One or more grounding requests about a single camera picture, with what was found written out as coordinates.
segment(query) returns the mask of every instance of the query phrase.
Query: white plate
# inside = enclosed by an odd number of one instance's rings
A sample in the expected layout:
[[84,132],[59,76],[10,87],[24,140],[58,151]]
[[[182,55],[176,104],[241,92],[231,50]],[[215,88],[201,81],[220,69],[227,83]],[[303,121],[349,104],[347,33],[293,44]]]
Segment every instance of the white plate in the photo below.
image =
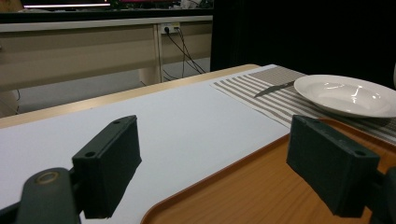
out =
[[297,78],[294,88],[315,105],[353,118],[396,117],[396,91],[373,82],[332,75]]

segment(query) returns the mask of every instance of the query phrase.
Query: floor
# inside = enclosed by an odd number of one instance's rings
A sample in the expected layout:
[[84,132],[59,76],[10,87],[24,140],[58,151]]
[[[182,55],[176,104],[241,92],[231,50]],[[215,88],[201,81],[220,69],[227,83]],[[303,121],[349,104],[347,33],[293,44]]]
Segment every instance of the floor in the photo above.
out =
[[[210,58],[194,60],[205,72],[210,70]],[[199,75],[195,68],[184,63],[171,63],[163,67],[164,81],[176,78]],[[138,71],[128,71],[100,77],[82,78],[56,84],[49,84],[33,88],[14,91],[19,99],[18,113],[26,113],[56,105],[64,105],[107,95],[119,91],[128,91],[144,87],[139,79]]]

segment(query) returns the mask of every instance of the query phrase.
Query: placemat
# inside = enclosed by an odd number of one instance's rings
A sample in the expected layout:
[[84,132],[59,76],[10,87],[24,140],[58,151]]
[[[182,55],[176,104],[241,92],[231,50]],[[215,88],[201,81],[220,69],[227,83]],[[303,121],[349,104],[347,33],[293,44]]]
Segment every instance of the placemat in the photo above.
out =
[[306,100],[292,86],[254,98],[257,92],[265,88],[293,81],[303,76],[306,75],[277,66],[258,73],[226,78],[212,83],[211,86],[288,128],[290,128],[292,116],[295,114],[315,119],[332,118],[396,145],[396,118],[354,119],[337,116]]

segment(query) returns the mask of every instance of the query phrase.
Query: electrical socket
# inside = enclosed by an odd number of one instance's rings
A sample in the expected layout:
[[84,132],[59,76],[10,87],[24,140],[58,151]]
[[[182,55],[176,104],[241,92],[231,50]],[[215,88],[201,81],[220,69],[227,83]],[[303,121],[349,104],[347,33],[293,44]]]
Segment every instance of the electrical socket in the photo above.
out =
[[161,34],[166,35],[165,27],[168,27],[169,34],[177,33],[177,29],[180,28],[180,22],[168,22],[168,23],[161,23]]

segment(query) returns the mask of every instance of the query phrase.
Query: knife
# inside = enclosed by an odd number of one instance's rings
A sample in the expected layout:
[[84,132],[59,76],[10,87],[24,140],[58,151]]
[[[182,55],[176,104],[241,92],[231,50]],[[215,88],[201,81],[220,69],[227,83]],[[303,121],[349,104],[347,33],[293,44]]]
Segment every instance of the knife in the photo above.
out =
[[287,83],[283,83],[283,84],[280,84],[280,85],[269,87],[269,88],[257,93],[254,96],[254,98],[262,96],[262,95],[265,95],[265,94],[268,94],[268,93],[271,93],[273,91],[279,91],[279,90],[285,89],[285,88],[287,88],[289,86],[292,86],[293,84],[294,84],[294,81],[291,81],[291,82],[287,82]]

